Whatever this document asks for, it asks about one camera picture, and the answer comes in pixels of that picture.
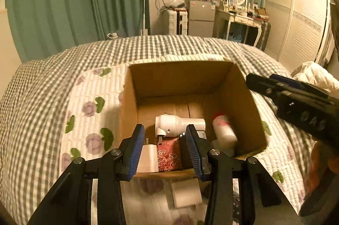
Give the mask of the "person's right hand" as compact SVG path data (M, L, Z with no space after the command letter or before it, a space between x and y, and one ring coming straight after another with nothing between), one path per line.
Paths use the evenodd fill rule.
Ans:
M333 149L321 140L312 137L315 141L311 152L310 168L304 181L306 200L319 186L326 169L338 175L338 149Z

